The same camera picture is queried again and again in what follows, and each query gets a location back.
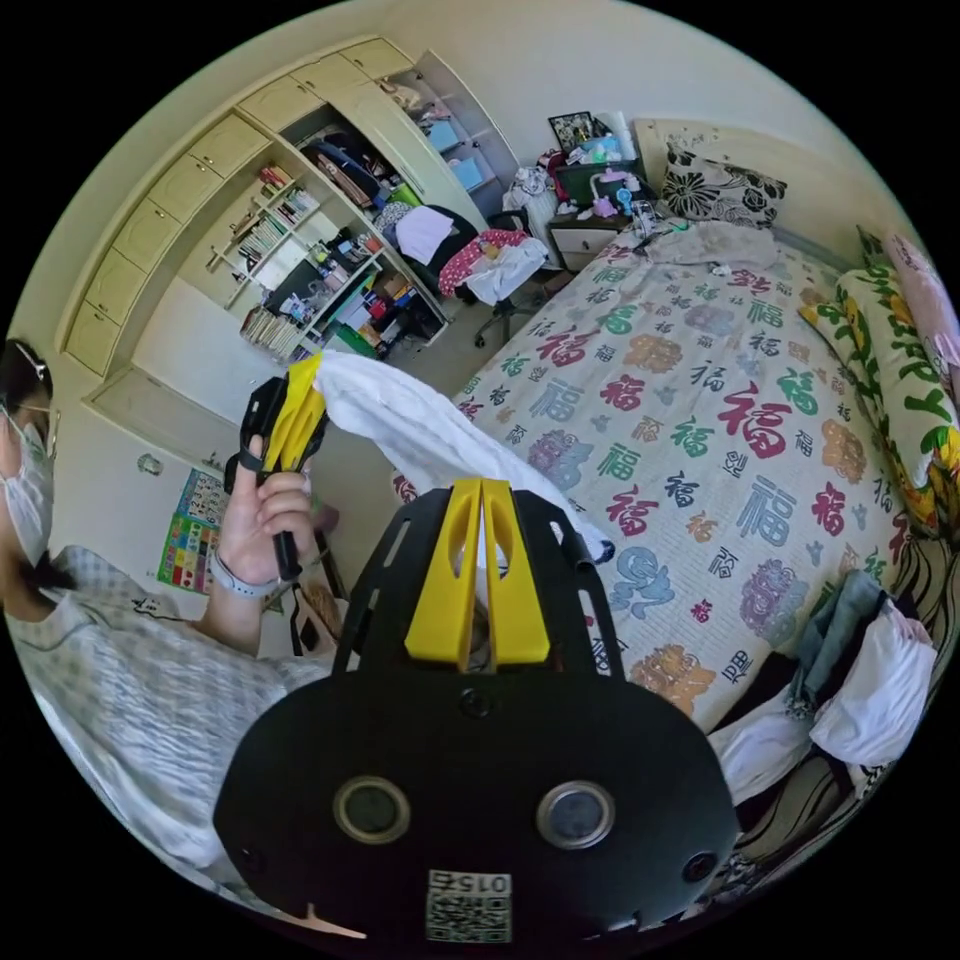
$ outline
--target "black floral pillow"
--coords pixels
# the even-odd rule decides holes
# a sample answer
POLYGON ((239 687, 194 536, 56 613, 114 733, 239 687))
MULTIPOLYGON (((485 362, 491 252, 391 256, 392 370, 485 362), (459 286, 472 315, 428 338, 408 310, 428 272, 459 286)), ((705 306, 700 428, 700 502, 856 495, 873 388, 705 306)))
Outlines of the black floral pillow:
POLYGON ((667 149, 667 173, 660 199, 674 216, 725 220, 741 227, 770 227, 787 192, 782 180, 756 170, 667 149))

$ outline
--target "nightstand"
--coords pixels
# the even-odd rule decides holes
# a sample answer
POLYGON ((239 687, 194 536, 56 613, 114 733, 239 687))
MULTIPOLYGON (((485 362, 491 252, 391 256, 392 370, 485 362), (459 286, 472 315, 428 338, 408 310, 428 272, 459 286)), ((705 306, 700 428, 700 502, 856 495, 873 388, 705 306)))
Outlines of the nightstand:
POLYGON ((547 229, 564 266, 576 273, 590 263, 621 230, 629 227, 630 222, 630 218, 622 214, 578 220, 575 213, 567 213, 554 217, 547 224, 547 229))

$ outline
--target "hair clip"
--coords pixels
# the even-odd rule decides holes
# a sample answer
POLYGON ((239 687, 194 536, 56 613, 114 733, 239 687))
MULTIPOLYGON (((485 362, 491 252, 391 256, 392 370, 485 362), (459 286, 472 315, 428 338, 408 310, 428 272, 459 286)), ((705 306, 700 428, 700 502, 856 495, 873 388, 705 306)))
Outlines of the hair clip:
POLYGON ((27 358, 30 366, 33 367, 34 372, 37 374, 38 380, 43 380, 43 375, 47 372, 47 365, 41 360, 36 361, 33 357, 30 356, 30 352, 21 344, 15 343, 14 346, 27 358))

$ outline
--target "picture frame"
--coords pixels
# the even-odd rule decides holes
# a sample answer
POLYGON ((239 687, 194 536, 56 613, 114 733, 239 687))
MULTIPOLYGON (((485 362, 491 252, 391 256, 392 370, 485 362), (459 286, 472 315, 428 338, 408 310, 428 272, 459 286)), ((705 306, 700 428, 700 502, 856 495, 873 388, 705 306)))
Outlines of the picture frame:
POLYGON ((594 135, 593 114, 588 111, 565 113, 559 117, 548 117, 547 119, 553 128, 553 135, 557 138, 557 143, 560 144, 564 153, 569 153, 580 143, 581 132, 588 139, 594 135))

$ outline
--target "face mask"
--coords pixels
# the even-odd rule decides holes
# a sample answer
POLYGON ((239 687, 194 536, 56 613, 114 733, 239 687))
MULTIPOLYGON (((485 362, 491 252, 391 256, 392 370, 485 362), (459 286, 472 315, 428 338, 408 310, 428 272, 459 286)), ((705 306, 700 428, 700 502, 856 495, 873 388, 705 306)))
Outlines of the face mask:
POLYGON ((4 414, 20 437, 20 472, 0 478, 10 522, 31 566, 36 566, 50 542, 53 528, 53 462, 33 424, 20 429, 4 414))

